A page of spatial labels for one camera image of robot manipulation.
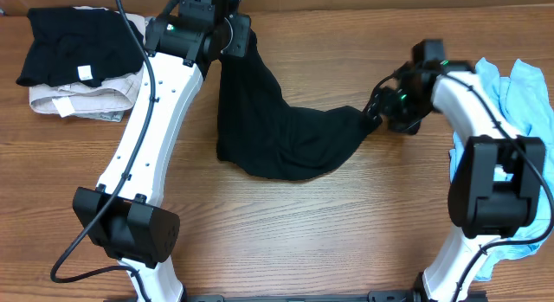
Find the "black t-shirt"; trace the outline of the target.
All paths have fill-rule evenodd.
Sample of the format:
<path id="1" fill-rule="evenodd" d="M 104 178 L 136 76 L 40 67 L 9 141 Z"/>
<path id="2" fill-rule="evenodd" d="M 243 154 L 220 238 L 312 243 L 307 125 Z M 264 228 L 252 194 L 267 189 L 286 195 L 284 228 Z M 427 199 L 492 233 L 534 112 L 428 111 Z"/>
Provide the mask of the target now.
<path id="1" fill-rule="evenodd" d="M 249 175 L 302 181 L 336 170 L 380 125 L 352 106 L 289 106 L 254 32 L 242 58 L 223 56 L 216 154 Z"/>

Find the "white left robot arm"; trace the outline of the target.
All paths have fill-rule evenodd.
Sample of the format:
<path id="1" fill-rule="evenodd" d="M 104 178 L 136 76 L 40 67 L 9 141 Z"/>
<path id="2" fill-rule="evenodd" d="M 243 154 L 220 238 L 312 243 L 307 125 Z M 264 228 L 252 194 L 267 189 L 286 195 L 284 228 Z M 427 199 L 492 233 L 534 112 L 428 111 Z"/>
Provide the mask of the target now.
<path id="1" fill-rule="evenodd" d="M 75 192 L 81 236 L 118 262 L 138 301 L 187 299 L 171 260 L 180 219 L 161 207 L 165 176 L 211 62 L 246 54 L 251 20 L 240 1 L 170 0 L 148 22 L 145 74 L 119 146 L 95 189 Z"/>

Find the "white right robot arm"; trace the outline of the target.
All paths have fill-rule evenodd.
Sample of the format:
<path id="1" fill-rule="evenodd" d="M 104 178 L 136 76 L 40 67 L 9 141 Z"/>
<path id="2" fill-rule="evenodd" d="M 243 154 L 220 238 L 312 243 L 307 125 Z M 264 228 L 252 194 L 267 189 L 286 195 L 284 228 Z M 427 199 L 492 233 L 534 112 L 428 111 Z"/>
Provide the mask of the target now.
<path id="1" fill-rule="evenodd" d="M 553 227 L 518 239 L 538 213 L 541 193 L 553 195 L 543 176 L 546 149 L 540 138 L 523 136 L 494 109 L 474 68 L 466 61 L 407 62 L 372 89 L 364 114 L 389 129 L 414 135 L 429 113 L 441 113 L 458 133 L 464 151 L 448 192 L 453 223 L 433 263 L 413 288 L 370 292 L 370 301 L 484 301 L 469 287 L 500 247 L 544 241 Z"/>

